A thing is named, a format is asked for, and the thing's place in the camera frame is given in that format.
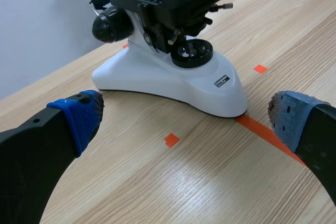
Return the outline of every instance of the orange tape marker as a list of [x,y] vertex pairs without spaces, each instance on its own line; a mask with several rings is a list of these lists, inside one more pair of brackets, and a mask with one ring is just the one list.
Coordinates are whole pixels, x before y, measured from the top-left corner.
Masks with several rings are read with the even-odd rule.
[[166,145],[171,148],[173,147],[180,139],[175,136],[173,133],[170,133],[166,138]]
[[258,65],[253,70],[257,71],[258,73],[265,73],[267,68],[262,65]]
[[268,143],[272,144],[279,150],[286,153],[288,156],[291,156],[296,161],[302,163],[304,166],[305,164],[299,159],[297,155],[292,153],[289,148],[285,144],[280,141],[273,130],[271,130],[269,127],[264,126],[263,124],[259,123],[258,121],[254,120],[253,118],[249,117],[248,115],[242,115],[238,118],[236,118],[236,121],[244,126],[245,128],[252,131],[254,134],[260,136],[264,140],[266,140]]

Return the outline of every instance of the microscope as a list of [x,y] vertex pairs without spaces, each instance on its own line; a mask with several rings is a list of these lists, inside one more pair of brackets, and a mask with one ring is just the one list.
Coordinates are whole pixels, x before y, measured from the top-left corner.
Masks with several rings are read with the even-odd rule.
[[109,0],[93,22],[103,42],[128,38],[128,47],[92,74],[99,90],[133,91],[190,104],[234,118],[247,110],[239,76],[228,59],[197,35],[209,12],[233,8],[219,0]]

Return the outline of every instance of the textured rubber pad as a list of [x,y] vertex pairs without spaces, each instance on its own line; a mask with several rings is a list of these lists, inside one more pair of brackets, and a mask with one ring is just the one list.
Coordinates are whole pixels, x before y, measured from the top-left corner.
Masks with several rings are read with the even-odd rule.
[[294,91],[276,93],[268,106],[268,116],[276,136],[294,153],[310,111],[318,104],[328,104]]

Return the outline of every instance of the gray wall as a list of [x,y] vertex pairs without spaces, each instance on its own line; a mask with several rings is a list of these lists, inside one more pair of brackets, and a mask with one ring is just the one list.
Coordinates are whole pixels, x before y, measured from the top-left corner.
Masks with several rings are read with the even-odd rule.
[[97,48],[89,0],[0,0],[0,99]]

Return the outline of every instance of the white microscope base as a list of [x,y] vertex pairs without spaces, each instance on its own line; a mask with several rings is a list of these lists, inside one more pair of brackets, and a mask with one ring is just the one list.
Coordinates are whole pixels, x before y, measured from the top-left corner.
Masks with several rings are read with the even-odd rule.
[[247,110],[247,99],[232,64],[214,51],[205,65],[176,66],[169,54],[151,54],[129,44],[92,74],[99,90],[134,91],[179,100],[224,118]]

